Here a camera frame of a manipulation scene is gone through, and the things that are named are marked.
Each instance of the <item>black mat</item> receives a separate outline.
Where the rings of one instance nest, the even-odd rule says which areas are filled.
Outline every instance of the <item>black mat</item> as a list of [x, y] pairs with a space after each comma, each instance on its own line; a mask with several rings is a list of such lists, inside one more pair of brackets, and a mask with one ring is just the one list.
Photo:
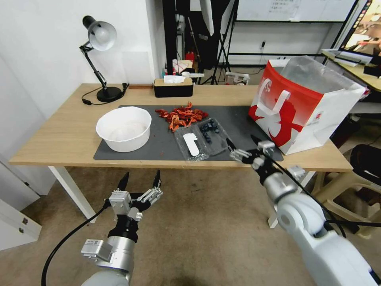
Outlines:
[[[95, 160], [184, 160], [183, 155], [176, 143], [175, 136], [168, 129], [168, 123], [159, 117], [155, 109], [162, 108], [167, 111], [178, 106], [151, 106], [135, 105], [147, 110], [152, 123], [148, 142], [138, 150], [127, 153], [115, 152], [109, 148], [104, 140], [101, 141], [95, 155]], [[262, 129], [247, 114], [249, 106], [194, 106], [209, 113], [209, 117], [216, 118], [227, 132], [237, 148], [254, 149], [256, 145], [250, 138], [250, 134], [262, 139], [269, 140]], [[283, 161], [281, 152], [274, 153], [276, 161]], [[230, 161], [228, 150], [207, 159], [208, 161]]]

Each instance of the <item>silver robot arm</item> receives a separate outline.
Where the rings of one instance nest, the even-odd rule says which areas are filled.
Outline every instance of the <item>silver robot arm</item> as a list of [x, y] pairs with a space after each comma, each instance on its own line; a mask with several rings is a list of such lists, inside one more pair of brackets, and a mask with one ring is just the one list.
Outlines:
[[[258, 149], [236, 149], [228, 140], [231, 157], [250, 164], [274, 206], [278, 222], [302, 251], [304, 263], [318, 286], [376, 286], [380, 279], [358, 250], [345, 238], [328, 228], [320, 205], [310, 196], [298, 193], [289, 176], [273, 166], [269, 159], [275, 145], [258, 142]], [[300, 167], [288, 172], [297, 180], [304, 174]]]
[[128, 173], [109, 198], [117, 223], [108, 233], [107, 242], [87, 239], [81, 250], [83, 256], [108, 270], [95, 273], [82, 286], [129, 286], [131, 283], [138, 222], [143, 217], [143, 211], [154, 204], [163, 192], [160, 189], [160, 171], [156, 174], [153, 187], [144, 194], [125, 191], [127, 181]]

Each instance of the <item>red and white shopping bag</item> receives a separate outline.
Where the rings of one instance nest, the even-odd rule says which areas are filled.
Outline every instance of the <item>red and white shopping bag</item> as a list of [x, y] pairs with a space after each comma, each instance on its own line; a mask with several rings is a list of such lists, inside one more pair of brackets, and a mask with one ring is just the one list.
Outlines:
[[284, 154], [323, 146], [360, 99], [365, 88], [331, 71], [341, 89], [325, 94], [281, 76], [275, 66], [287, 60], [270, 60], [265, 68], [249, 115]]

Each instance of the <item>monitor screen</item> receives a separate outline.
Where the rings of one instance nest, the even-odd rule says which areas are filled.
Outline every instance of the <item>monitor screen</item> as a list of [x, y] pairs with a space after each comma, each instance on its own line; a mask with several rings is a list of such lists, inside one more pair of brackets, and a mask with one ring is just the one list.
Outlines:
[[340, 50], [381, 56], [381, 0], [369, 0]]

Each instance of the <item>lamp arm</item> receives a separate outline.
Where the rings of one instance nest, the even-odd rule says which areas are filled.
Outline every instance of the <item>lamp arm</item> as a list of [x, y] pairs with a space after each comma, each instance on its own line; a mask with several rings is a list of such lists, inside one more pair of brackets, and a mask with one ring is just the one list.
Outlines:
[[93, 69], [94, 71], [94, 74], [96, 76], [96, 78], [100, 81], [100, 83], [102, 84], [102, 89], [103, 90], [107, 90], [107, 82], [106, 82], [106, 79], [103, 77], [103, 75], [94, 67], [93, 63], [91, 62], [89, 56], [87, 55], [88, 52], [90, 52], [91, 50], [93, 50], [94, 48], [93, 47], [89, 47], [87, 46], [89, 44], [89, 42], [86, 42], [84, 45], [80, 46], [80, 50], [81, 52], [83, 53], [83, 55], [85, 56], [86, 60], [89, 62], [91, 68]]

